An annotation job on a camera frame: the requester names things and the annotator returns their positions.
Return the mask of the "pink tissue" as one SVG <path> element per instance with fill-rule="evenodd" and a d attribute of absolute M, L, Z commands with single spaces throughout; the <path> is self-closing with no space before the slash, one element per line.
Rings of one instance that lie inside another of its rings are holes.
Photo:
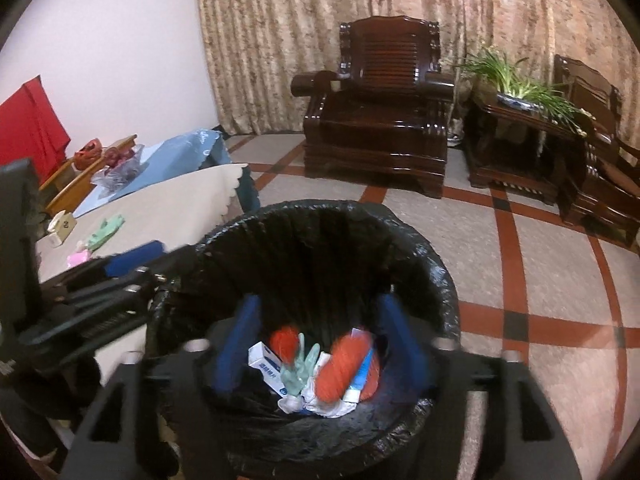
<path fill-rule="evenodd" d="M 75 250 L 66 258 L 67 267 L 69 269 L 80 266 L 91 259 L 91 250 L 85 242 L 79 242 Z"/>

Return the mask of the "red mesh ball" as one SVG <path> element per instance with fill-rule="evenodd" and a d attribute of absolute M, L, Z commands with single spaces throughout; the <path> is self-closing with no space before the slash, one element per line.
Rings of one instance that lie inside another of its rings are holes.
<path fill-rule="evenodd" d="M 299 350 L 297 328 L 287 325 L 272 332 L 269 337 L 269 348 L 284 365 L 292 366 Z"/>

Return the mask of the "dark wooden side table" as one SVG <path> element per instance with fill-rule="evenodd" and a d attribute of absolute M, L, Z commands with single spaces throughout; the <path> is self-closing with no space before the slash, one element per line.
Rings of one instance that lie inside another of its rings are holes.
<path fill-rule="evenodd" d="M 567 176 L 567 156 L 584 137 L 540 114 L 470 96 L 463 151 L 474 188 L 502 185 L 552 205 Z"/>

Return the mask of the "blue hand cream tube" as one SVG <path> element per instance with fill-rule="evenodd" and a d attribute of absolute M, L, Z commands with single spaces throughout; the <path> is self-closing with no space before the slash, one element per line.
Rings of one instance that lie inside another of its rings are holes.
<path fill-rule="evenodd" d="M 367 380 L 372 354 L 376 351 L 372 336 L 365 330 L 353 328 L 349 337 L 351 340 L 356 340 L 360 343 L 360 346 L 357 348 L 357 352 L 352 352 L 352 356 L 362 356 L 362 359 L 357 361 L 358 366 L 355 368 L 352 378 L 350 378 L 350 382 L 343 394 L 343 399 L 348 402 L 358 403 L 361 402 L 360 391 Z"/>

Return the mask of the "white blue medicine box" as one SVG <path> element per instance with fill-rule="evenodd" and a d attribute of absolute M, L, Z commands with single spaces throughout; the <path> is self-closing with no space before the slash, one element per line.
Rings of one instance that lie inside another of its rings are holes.
<path fill-rule="evenodd" d="M 247 351 L 247 364 L 262 374 L 262 381 L 280 398 L 288 394 L 281 379 L 282 363 L 278 356 L 263 342 L 258 341 Z"/>

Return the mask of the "glass fruit bowl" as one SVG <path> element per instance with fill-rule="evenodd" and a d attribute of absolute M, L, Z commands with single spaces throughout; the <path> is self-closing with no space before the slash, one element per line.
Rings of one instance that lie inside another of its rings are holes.
<path fill-rule="evenodd" d="M 91 177 L 91 183 L 100 188 L 104 188 L 107 193 L 115 193 L 124 188 L 134 180 L 143 170 L 142 145 L 135 145 L 134 157 L 130 158 L 120 166 L 110 169 L 104 166 Z"/>

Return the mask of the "red apples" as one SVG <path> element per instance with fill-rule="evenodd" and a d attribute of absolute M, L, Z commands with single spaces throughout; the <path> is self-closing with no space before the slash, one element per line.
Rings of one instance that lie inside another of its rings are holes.
<path fill-rule="evenodd" d="M 105 167 L 114 169 L 134 157 L 132 148 L 108 148 L 103 155 Z"/>

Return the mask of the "blue tablecloth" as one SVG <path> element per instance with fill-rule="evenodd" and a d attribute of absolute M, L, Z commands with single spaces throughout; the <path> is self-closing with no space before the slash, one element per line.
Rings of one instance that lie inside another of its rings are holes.
<path fill-rule="evenodd" d="M 232 163 L 221 132 L 210 129 L 194 130 L 163 143 L 144 146 L 141 161 L 142 173 L 128 185 L 115 193 L 107 193 L 104 188 L 94 186 L 73 211 L 73 216 L 78 219 L 109 202 L 182 174 Z"/>

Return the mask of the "red cloth cover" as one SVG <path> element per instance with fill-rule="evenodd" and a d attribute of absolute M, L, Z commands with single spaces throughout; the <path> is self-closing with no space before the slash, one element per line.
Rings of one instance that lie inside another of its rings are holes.
<path fill-rule="evenodd" d="M 23 158 L 34 163 L 39 183 L 46 182 L 66 161 L 70 137 L 35 76 L 1 104 L 0 162 Z"/>

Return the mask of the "green potted plant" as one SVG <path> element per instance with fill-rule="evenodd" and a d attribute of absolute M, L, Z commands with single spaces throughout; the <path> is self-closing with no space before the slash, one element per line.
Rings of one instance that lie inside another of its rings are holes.
<path fill-rule="evenodd" d="M 531 110 L 552 124 L 566 127 L 572 133 L 584 138 L 587 131 L 579 125 L 578 118 L 591 118 L 583 108 L 571 103 L 561 90 L 520 73 L 520 65 L 527 58 L 511 62 L 506 52 L 494 47 L 482 47 L 469 54 L 456 67 L 466 76 L 493 86 L 508 104 L 515 104 L 518 110 Z"/>

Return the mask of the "orange bubble wrap sheet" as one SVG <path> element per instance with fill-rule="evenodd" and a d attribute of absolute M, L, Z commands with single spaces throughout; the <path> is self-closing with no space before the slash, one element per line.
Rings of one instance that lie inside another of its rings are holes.
<path fill-rule="evenodd" d="M 378 390 L 378 381 L 380 380 L 380 361 L 378 355 L 373 352 L 370 361 L 367 380 L 362 390 L 360 391 L 360 401 L 364 402 L 372 398 Z"/>

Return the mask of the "floral beige curtain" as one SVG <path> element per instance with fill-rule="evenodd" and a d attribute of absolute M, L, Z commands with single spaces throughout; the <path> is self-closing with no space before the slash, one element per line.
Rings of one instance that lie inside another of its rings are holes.
<path fill-rule="evenodd" d="M 606 0 L 198 0 L 221 125 L 230 133 L 297 130 L 294 75 L 333 70 L 341 24 L 407 15 L 439 24 L 442 59 L 495 47 L 539 80 L 552 58 L 577 58 L 620 90 L 620 132 L 639 140 L 639 50 Z"/>

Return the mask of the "mint green rubber glove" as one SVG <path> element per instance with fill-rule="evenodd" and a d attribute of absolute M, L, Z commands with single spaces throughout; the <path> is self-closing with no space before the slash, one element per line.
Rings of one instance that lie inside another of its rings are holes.
<path fill-rule="evenodd" d="M 297 335 L 298 347 L 292 364 L 281 367 L 281 382 L 289 396 L 299 396 L 306 387 L 314 372 L 319 356 L 320 344 L 313 344 L 308 352 L 305 351 L 305 335 Z"/>

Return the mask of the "wooden TV cabinet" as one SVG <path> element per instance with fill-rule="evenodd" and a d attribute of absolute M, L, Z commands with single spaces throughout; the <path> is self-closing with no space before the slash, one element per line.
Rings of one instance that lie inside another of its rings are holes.
<path fill-rule="evenodd" d="M 91 177 L 104 166 L 104 152 L 108 148 L 132 148 L 136 145 L 137 135 L 126 136 L 109 146 L 103 146 L 102 157 L 84 171 L 73 166 L 73 157 L 66 159 L 62 166 L 40 185 L 39 197 L 44 212 L 53 217 L 61 210 L 73 212 L 94 188 Z"/>

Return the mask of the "beige tissue box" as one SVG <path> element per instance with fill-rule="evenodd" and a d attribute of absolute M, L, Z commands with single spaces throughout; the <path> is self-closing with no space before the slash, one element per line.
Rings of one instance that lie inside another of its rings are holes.
<path fill-rule="evenodd" d="M 61 246 L 70 236 L 77 224 L 71 212 L 61 210 L 50 220 L 47 227 L 47 240 L 52 247 Z"/>

